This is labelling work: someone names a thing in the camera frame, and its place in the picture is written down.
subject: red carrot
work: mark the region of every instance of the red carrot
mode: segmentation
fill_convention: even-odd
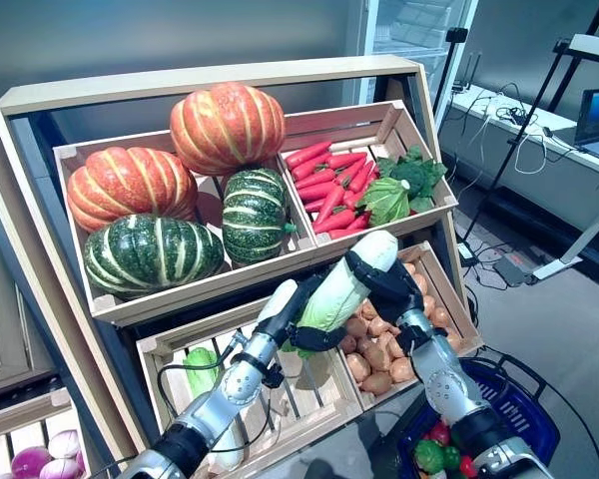
[[[370,220],[370,212],[363,212],[357,218],[355,218],[354,222],[346,227],[347,230],[365,230],[368,228],[368,220]]]
[[[314,225],[317,225],[330,217],[330,215],[332,215],[332,209],[341,203],[342,198],[343,187],[333,188],[323,200],[323,205],[319,209],[319,215],[317,215]]]
[[[364,193],[366,193],[366,190],[362,190],[359,193],[353,193],[348,198],[344,198],[343,203],[347,208],[354,210],[357,208],[357,202],[363,198]]]
[[[301,150],[289,155],[286,159],[287,165],[289,165],[290,169],[293,169],[303,162],[310,160],[311,158],[315,158],[318,155],[321,155],[323,152],[328,150],[331,142],[321,142],[316,143],[310,147],[302,148]]]
[[[366,162],[364,166],[359,170],[359,172],[354,176],[354,178],[350,181],[348,185],[348,189],[353,192],[360,192],[366,183],[366,179],[368,178],[368,174],[372,167],[374,166],[374,162]]]
[[[351,210],[344,210],[343,212],[335,213],[317,225],[313,223],[312,230],[316,235],[329,232],[330,230],[340,230],[350,225],[354,219],[355,213]]]
[[[317,167],[326,165],[326,160],[328,157],[330,157],[330,153],[324,153],[323,155],[319,155],[318,157],[307,160],[298,167],[295,167],[291,170],[293,179],[298,182],[299,180],[309,177],[312,173],[314,173]]]
[[[298,194],[304,203],[313,202],[325,198],[334,187],[334,182],[320,183],[319,185],[313,185],[312,187],[302,188],[301,190],[298,190]]]
[[[317,213],[323,205],[324,198],[315,200],[314,202],[306,203],[303,208],[307,213]]]
[[[359,172],[359,170],[361,170],[361,167],[363,167],[363,163],[364,159],[357,160],[355,163],[353,163],[343,172],[337,175],[335,181],[342,185],[344,188],[347,188],[350,182],[352,181],[353,177]]]
[[[348,167],[365,158],[366,153],[344,153],[343,155],[333,155],[328,159],[328,167],[337,170],[338,168]]]
[[[339,240],[340,238],[344,238],[349,235],[354,235],[355,233],[361,232],[363,232],[363,229],[349,230],[348,228],[346,228],[345,230],[330,230],[328,232],[328,235],[330,236],[331,240]]]
[[[335,171],[331,169],[321,170],[320,172],[313,173],[309,177],[299,180],[296,183],[296,188],[301,190],[302,188],[310,187],[312,185],[319,185],[320,183],[330,182],[335,178]]]

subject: striped pumpkin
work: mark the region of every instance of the striped pumpkin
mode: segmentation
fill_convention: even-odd
[[[178,157],[194,172],[222,176],[275,155],[284,112],[271,96],[235,82],[193,92],[171,112]]]
[[[260,168],[233,175],[225,190],[222,238],[233,262],[252,264],[280,254],[287,225],[287,190],[282,177]]]
[[[224,263],[207,228],[154,215],[130,215],[87,238],[84,265],[92,284],[123,299],[202,279]]]
[[[182,162],[150,148],[93,153],[67,186],[71,214],[89,233],[135,213],[190,220],[197,196],[196,181]]]

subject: white desk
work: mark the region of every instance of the white desk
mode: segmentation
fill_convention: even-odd
[[[530,111],[530,105],[523,104],[523,106],[526,112]],[[473,171],[483,170],[486,177],[494,177],[494,173],[501,166],[510,147],[506,140],[514,138],[520,130],[519,126],[510,121],[497,118],[497,109],[502,107],[519,108],[520,105],[517,100],[496,95],[495,92],[477,86],[472,86],[465,93],[455,95],[448,112],[449,120],[440,134],[441,149],[445,152],[454,152],[459,148],[462,151],[459,152],[458,157],[462,163],[470,165]],[[462,136],[460,131],[463,121],[451,119],[461,117],[466,112],[468,112],[468,123]],[[536,120],[532,126],[526,129],[526,132],[532,135],[543,136],[542,127],[547,127],[556,137],[559,137],[559,131],[576,126],[576,123],[571,120],[540,109],[535,110],[535,114],[537,115]],[[477,133],[487,116],[490,118],[486,128],[490,129],[491,133],[487,133],[489,138],[484,143],[484,152],[486,152],[484,156],[488,158],[482,166],[477,148],[479,141],[475,141],[467,147],[466,143]],[[559,157],[570,150],[570,147],[554,139],[544,136],[543,140],[553,160],[555,155]],[[537,158],[543,158],[541,138],[530,136],[524,142],[523,150],[520,153],[520,158],[527,161],[534,156],[534,164],[536,164]],[[561,258],[534,271],[535,276],[543,279],[581,260],[577,254],[599,233],[598,158],[586,153],[571,151],[559,162],[547,163],[546,168],[537,175],[517,174],[509,165],[500,184],[554,213],[583,232]]]

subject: orange pumpkin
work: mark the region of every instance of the orange pumpkin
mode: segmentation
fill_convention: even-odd
[[[275,98],[235,82],[193,92],[171,112],[178,157],[203,175],[261,164],[278,152],[284,137],[284,112]]]
[[[134,213],[190,220],[197,196],[196,181],[182,162],[150,148],[95,152],[67,186],[71,214],[89,233]]]

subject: gray wall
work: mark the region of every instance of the gray wall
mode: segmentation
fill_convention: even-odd
[[[599,0],[480,0],[464,52],[464,61],[470,52],[482,52],[474,83],[496,91],[516,82],[523,100],[532,103],[554,60],[557,40],[585,33],[598,5]],[[567,57],[561,61],[544,107],[568,63]],[[576,120],[582,91],[593,88],[599,88],[599,64],[583,61],[556,113]]]
[[[362,0],[0,0],[0,93],[16,85],[355,54]],[[341,102],[342,83],[276,89],[288,112]],[[168,128],[175,98],[55,114],[69,142]]]

